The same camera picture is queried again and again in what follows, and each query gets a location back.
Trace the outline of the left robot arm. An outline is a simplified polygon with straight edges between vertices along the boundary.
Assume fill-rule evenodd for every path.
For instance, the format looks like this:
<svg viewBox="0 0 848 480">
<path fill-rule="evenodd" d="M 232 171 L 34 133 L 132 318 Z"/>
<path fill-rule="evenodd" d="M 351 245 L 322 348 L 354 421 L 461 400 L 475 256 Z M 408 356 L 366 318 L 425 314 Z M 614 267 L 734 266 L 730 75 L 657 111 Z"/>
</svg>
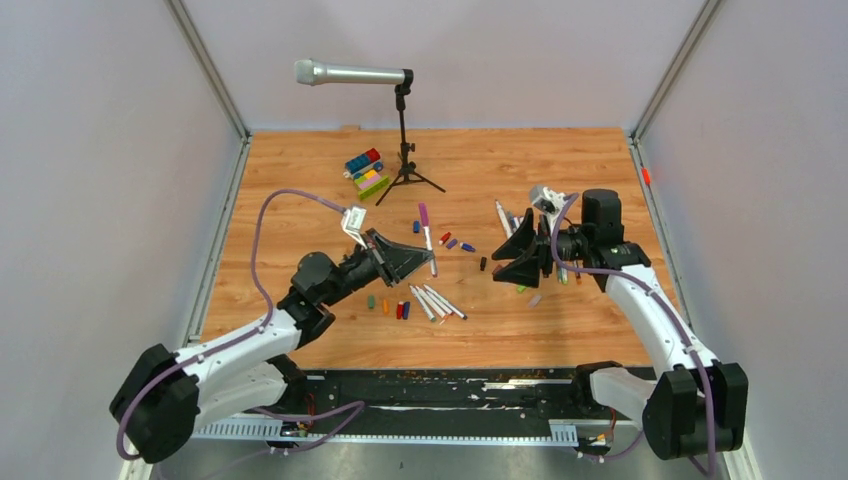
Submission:
<svg viewBox="0 0 848 480">
<path fill-rule="evenodd" d="M 125 460 L 159 463 L 210 423 L 255 407 L 298 411 L 306 386 L 277 361 L 319 338 L 335 321 L 330 306 L 375 280 L 389 287 L 433 260 L 432 251 L 393 242 L 375 229 L 340 261 L 306 254 L 288 293 L 257 320 L 176 351 L 144 350 L 109 405 Z"/>
</svg>

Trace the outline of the white marker dark green cap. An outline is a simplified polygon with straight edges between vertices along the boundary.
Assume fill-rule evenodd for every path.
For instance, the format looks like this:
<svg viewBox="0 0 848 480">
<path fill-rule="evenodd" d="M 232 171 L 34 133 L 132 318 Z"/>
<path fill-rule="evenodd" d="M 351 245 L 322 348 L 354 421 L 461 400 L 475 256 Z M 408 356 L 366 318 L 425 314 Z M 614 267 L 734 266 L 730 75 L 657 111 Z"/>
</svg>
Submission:
<svg viewBox="0 0 848 480">
<path fill-rule="evenodd" d="M 426 315 L 427 319 L 428 319 L 430 322 L 435 322 L 435 321 L 436 321 L 436 319 L 437 319 L 437 317 L 435 316 L 435 314 L 433 313 L 433 311 L 431 310 L 431 308 L 430 308 L 430 306 L 427 304 L 427 302 L 424 300 L 423 296 L 422 296 L 422 295 L 421 295 L 421 293 L 418 291 L 417 287 L 416 287 L 415 285 L 410 284 L 410 285 L 409 285 L 409 288 L 410 288 L 410 290 L 411 290 L 412 295 L 415 297 L 416 301 L 418 302 L 418 304 L 419 304 L 419 305 L 420 305 L 420 307 L 422 308 L 422 310 L 423 310 L 424 314 Z"/>
</svg>

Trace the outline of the white marker red tip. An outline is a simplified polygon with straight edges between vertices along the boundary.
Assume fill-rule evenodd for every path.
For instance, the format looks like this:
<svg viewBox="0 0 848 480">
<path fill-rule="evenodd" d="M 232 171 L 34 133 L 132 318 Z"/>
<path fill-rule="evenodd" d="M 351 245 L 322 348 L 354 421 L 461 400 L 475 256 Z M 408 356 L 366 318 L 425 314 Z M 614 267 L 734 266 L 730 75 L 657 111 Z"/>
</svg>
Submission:
<svg viewBox="0 0 848 480">
<path fill-rule="evenodd" d="M 437 295 L 435 295 L 432 291 L 426 290 L 427 295 L 431 298 L 431 300 L 443 311 L 443 316 L 451 316 L 453 311 L 450 307 L 448 307 Z"/>
</svg>

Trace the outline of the white marker orange cap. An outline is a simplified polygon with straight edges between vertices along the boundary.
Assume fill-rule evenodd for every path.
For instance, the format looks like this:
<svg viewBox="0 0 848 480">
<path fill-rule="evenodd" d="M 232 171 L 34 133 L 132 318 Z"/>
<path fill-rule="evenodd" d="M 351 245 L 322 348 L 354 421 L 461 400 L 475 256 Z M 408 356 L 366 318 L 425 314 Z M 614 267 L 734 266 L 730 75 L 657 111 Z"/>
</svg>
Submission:
<svg viewBox="0 0 848 480">
<path fill-rule="evenodd" d="M 418 287 L 417 289 L 421 293 L 421 295 L 423 296 L 423 298 L 427 302 L 427 304 L 430 306 L 430 308 L 433 311 L 433 313 L 435 314 L 435 316 L 437 317 L 436 321 L 438 321 L 440 324 L 442 324 L 445 321 L 445 316 L 443 316 L 443 311 L 431 300 L 431 298 L 427 295 L 425 289 L 423 289 L 422 287 Z"/>
</svg>

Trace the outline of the white marker navy cap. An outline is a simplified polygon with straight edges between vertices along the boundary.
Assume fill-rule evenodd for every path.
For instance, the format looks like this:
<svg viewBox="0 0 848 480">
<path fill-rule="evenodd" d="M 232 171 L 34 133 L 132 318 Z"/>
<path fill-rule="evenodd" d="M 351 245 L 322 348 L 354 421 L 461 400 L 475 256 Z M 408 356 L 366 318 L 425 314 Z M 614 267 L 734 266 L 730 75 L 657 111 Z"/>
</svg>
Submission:
<svg viewBox="0 0 848 480">
<path fill-rule="evenodd" d="M 448 309 L 449 309 L 452 313 L 454 313 L 455 315 L 457 315 L 459 318 L 461 318 L 462 320 L 467 320 L 467 319 L 468 319 L 468 316 L 467 316 L 467 315 L 466 315 L 466 314 L 465 314 L 462 310 L 460 310 L 458 307 L 456 307 L 454 304 L 452 304 L 449 300 L 447 300 L 444 296 L 442 296 L 442 295 L 441 295 L 439 292 L 437 292 L 435 289 L 433 289 L 432 287 L 430 287 L 429 285 L 426 285 L 426 284 L 425 284 L 425 285 L 423 285 L 423 288 L 424 288 L 424 289 L 425 289 L 425 290 L 426 290 L 429 294 L 431 294 L 431 295 L 432 295 L 432 296 L 434 296 L 436 299 L 438 299 L 438 300 L 439 300 L 439 301 L 440 301 L 440 302 L 441 302 L 441 303 L 442 303 L 445 307 L 447 307 L 447 308 L 448 308 Z"/>
</svg>

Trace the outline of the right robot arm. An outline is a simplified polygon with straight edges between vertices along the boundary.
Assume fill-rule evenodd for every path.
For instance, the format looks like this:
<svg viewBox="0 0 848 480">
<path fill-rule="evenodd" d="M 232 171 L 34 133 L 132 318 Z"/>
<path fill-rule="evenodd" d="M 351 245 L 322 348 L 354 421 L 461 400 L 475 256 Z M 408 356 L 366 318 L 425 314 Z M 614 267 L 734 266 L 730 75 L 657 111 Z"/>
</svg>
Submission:
<svg viewBox="0 0 848 480">
<path fill-rule="evenodd" d="M 609 189 L 581 194 L 535 186 L 531 208 L 492 259 L 496 282 L 536 288 L 555 269 L 589 275 L 625 315 L 647 351 L 655 381 L 617 362 L 577 367 L 571 403 L 584 417 L 612 409 L 636 423 L 662 460 L 714 462 L 740 449 L 749 381 L 701 342 L 661 287 L 641 246 L 625 238 L 622 203 Z"/>
</svg>

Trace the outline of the white marker blue end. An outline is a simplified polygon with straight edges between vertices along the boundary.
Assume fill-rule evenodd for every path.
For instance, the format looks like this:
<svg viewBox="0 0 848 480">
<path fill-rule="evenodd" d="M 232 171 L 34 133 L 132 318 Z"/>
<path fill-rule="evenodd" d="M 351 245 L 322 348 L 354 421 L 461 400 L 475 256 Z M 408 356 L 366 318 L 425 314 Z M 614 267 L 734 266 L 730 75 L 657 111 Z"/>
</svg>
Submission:
<svg viewBox="0 0 848 480">
<path fill-rule="evenodd" d="M 495 200 L 494 203 L 505 237 L 509 239 L 513 234 L 512 224 L 509 221 L 509 218 L 506 214 L 506 210 L 503 208 L 503 205 L 498 200 Z"/>
</svg>

